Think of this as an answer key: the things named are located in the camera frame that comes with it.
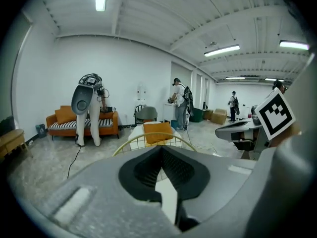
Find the white pants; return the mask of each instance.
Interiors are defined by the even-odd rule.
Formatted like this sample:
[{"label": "white pants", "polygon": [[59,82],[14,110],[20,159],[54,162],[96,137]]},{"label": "white pants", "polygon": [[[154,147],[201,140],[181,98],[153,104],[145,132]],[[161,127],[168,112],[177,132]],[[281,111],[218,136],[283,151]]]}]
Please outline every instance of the white pants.
[{"label": "white pants", "polygon": [[[90,105],[88,107],[89,116],[90,116],[90,133],[94,139],[96,146],[100,146],[99,138],[99,115],[100,115],[100,103],[97,100],[97,93],[93,93]],[[77,143],[81,146],[84,146],[84,130],[85,130],[85,120],[87,117],[87,111],[82,115],[77,115],[77,134],[78,140]]]}]

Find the blue bin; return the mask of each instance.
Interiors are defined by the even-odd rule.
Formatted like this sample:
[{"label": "blue bin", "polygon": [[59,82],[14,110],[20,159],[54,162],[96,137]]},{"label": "blue bin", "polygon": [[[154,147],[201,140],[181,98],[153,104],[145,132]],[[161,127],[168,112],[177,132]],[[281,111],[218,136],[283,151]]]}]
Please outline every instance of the blue bin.
[{"label": "blue bin", "polygon": [[178,126],[178,121],[177,120],[170,121],[170,126],[176,130]]}]

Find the yellow cushion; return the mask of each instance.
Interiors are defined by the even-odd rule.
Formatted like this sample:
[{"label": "yellow cushion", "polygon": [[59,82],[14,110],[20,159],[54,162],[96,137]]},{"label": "yellow cushion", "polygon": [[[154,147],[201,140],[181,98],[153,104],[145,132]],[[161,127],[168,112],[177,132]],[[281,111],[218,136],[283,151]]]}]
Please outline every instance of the yellow cushion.
[{"label": "yellow cushion", "polygon": [[[155,123],[155,124],[144,124],[144,133],[150,132],[165,132],[173,134],[172,127],[169,125],[169,122]],[[172,139],[173,136],[164,135],[164,134],[152,134],[145,136],[148,144],[154,144],[160,141]]]},{"label": "yellow cushion", "polygon": [[76,114],[73,112],[70,106],[55,110],[55,115],[58,124],[76,121]]}]

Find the white shirt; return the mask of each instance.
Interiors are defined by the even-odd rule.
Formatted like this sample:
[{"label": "white shirt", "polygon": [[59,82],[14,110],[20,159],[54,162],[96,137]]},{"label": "white shirt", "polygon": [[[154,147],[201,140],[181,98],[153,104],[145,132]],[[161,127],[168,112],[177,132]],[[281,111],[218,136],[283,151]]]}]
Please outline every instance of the white shirt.
[{"label": "white shirt", "polygon": [[234,99],[237,99],[237,97],[236,97],[236,96],[234,96],[234,97],[231,96],[231,97],[230,97],[230,107],[231,107],[231,108],[233,108],[233,100],[234,100]]},{"label": "white shirt", "polygon": [[185,86],[182,84],[178,84],[175,86],[175,93],[177,94],[177,105],[180,106],[184,102],[184,91],[185,91]]}]

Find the striped cushion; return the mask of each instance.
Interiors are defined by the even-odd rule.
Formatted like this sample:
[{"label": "striped cushion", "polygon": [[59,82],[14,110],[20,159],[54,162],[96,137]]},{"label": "striped cushion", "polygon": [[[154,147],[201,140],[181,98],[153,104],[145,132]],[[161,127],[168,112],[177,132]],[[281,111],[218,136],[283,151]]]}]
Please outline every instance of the striped cushion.
[{"label": "striped cushion", "polygon": [[[85,128],[90,127],[90,119],[85,120]],[[112,119],[103,119],[99,120],[99,127],[112,127]],[[53,123],[49,129],[76,129],[76,121],[70,121],[63,124],[58,124],[57,122]]]}]

